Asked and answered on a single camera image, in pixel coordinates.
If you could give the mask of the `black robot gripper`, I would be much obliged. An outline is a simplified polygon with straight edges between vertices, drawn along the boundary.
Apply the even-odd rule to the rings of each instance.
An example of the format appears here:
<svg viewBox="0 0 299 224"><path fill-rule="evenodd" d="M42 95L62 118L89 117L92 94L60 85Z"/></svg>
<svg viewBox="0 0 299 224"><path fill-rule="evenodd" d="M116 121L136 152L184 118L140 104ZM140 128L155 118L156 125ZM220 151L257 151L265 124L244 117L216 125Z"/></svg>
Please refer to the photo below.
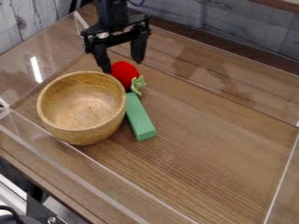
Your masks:
<svg viewBox="0 0 299 224"><path fill-rule="evenodd" d="M140 64L145 58L147 40L151 35L148 15L129 15L128 23L117 28L105 29L100 22L80 32L85 52L93 54L97 66L105 74L112 73L108 47L131 43L131 58Z"/></svg>

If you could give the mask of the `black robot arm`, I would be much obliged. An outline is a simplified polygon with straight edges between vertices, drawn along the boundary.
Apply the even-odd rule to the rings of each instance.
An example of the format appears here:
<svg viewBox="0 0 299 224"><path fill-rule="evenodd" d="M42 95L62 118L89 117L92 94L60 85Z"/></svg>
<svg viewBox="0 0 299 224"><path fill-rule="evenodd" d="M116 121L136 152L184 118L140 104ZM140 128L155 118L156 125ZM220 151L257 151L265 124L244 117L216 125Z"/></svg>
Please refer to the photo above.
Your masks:
<svg viewBox="0 0 299 224"><path fill-rule="evenodd" d="M131 58L140 64L145 58L147 40L151 35L149 18L128 10L127 0L96 0L97 22L80 32L85 53L91 53L105 74L112 73L108 48L131 45Z"/></svg>

